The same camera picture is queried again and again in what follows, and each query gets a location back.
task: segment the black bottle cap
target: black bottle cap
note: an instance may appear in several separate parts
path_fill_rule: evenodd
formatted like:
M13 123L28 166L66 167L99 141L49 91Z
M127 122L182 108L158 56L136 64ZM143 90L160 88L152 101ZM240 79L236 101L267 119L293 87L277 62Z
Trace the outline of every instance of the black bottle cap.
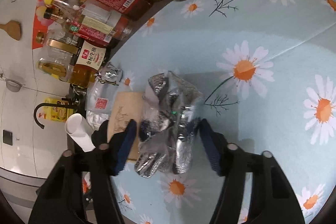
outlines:
M51 16L52 16L52 14L53 14L53 11L54 11L54 9L53 8L47 8L47 9L45 9L45 12L44 12L44 15L43 15L43 18L45 18L45 19L50 19L51 18Z

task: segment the white cylinder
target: white cylinder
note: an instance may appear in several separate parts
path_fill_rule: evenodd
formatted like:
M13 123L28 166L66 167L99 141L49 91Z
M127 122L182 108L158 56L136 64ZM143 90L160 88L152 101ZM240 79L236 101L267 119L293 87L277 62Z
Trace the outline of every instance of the white cylinder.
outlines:
M68 118L65 123L65 131L84 152L92 151L95 148L91 141L93 129L81 114L76 113Z

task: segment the black faucet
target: black faucet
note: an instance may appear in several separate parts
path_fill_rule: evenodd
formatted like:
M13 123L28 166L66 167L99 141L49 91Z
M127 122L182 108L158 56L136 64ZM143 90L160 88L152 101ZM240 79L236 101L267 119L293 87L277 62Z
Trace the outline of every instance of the black faucet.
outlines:
M61 103L59 103L59 104L42 103L42 104L39 104L39 105L37 105L37 106L35 107L35 109L34 109L34 121L36 122L36 124L37 124L40 128L44 129L44 125L41 124L41 123L38 121L37 117L36 117L37 111L38 111L38 109L39 109L40 107L43 107L43 106L51 106L51 107L70 108L70 109L74 109L74 110L77 110L77 109L78 109L78 106L72 104L71 99L68 99L68 98L62 98L62 100L68 101L69 104L68 104L68 105L61 105Z

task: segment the wooden spatula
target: wooden spatula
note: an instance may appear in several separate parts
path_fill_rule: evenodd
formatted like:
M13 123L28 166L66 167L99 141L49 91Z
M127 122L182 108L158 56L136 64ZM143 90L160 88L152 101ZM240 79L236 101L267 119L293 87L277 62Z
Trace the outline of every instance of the wooden spatula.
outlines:
M0 29L3 29L8 35L15 40L21 39L21 25L20 22L11 20L7 24L0 24Z

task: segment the orange flower center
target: orange flower center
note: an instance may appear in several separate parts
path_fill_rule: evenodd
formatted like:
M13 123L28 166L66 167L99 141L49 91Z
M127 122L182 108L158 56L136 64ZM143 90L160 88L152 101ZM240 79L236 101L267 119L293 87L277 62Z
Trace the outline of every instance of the orange flower center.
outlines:
M319 199L318 195L313 195L310 198L307 199L307 201L303 204L303 206L308 210L314 207L317 200Z
M175 195L183 195L185 186L177 180L173 180L169 183L169 190Z
M128 195L124 195L124 199L126 200L127 203L131 203L131 199L129 198Z
M125 80L125 85L129 85L130 83L131 83L130 78L127 78L127 79Z
M195 3L191 4L188 8L189 12L193 12L197 9L197 5Z
M331 102L327 99L321 98L316 107L315 117L319 122L327 122L332 116L332 109L334 107L331 105Z
M249 81L255 73L255 66L253 66L252 62L249 60L240 60L235 68L234 77L239 80Z
M152 25L154 24L154 21L155 21L155 18L154 18L154 17L150 18L150 19L148 20L148 22L147 22L147 27L152 26Z
M327 0L328 4L330 5L331 8L336 11L336 2L334 0Z

